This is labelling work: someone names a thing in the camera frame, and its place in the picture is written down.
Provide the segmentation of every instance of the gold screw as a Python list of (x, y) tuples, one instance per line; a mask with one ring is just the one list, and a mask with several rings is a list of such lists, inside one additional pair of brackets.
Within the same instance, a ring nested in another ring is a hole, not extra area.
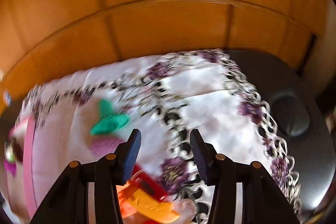
[(106, 155), (106, 158), (108, 160), (114, 160), (117, 156), (114, 153), (110, 153)]
[(254, 161), (254, 162), (252, 163), (252, 166), (253, 166), (254, 168), (259, 169), (259, 168), (261, 168), (261, 163), (258, 162), (258, 161)]
[(216, 154), (217, 160), (225, 160), (225, 156), (223, 154)]
[(78, 166), (78, 161), (73, 160), (69, 165), (70, 165), (71, 168), (75, 168), (75, 167)]

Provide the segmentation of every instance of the yellow object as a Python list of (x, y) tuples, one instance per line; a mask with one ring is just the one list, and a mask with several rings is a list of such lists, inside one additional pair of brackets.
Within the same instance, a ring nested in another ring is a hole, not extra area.
[(172, 223), (180, 217), (177, 212), (173, 211), (174, 205), (171, 202), (159, 202), (133, 185), (130, 185), (124, 191), (124, 194), (129, 197), (127, 202), (130, 205), (142, 215), (158, 223)]

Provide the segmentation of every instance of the teal plastic toy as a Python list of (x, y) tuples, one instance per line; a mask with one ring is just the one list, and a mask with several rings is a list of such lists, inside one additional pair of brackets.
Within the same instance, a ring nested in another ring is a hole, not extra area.
[(115, 113), (111, 104), (105, 99), (99, 101), (100, 121), (92, 129), (91, 135), (102, 135), (111, 133), (127, 125), (129, 117), (125, 114)]

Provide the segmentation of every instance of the blue and white sticker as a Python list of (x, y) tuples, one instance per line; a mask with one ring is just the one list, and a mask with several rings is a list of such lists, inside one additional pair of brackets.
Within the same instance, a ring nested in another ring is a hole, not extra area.
[(7, 106), (10, 106), (11, 105), (11, 103), (12, 103), (12, 97), (11, 97), (11, 95), (9, 94), (9, 92), (8, 92), (8, 90), (4, 90), (4, 92), (3, 92), (3, 101), (5, 102), (5, 104), (7, 105)]

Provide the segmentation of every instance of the pink strip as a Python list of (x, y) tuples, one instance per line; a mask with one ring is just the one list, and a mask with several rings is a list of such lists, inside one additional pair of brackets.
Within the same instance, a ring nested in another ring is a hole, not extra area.
[(34, 132), (35, 132), (35, 120), (33, 117), (28, 117), (27, 131), (23, 150), (23, 174), (24, 174), (24, 186), (27, 201), (27, 210), (30, 218), (33, 217), (34, 213), (37, 210), (34, 194), (34, 186), (33, 186), (33, 174), (32, 174), (32, 152), (33, 152)]

